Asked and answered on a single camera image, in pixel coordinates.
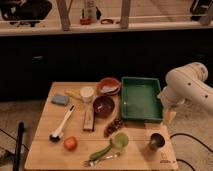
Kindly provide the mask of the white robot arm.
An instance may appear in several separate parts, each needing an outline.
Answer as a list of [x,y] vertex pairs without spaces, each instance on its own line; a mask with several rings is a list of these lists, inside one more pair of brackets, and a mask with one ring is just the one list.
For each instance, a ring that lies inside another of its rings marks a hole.
[[213,114],[213,87],[205,84],[207,78],[207,67],[200,62],[174,68],[166,74],[166,86],[157,95],[163,105],[164,125],[172,122],[176,116],[175,107],[186,100]]

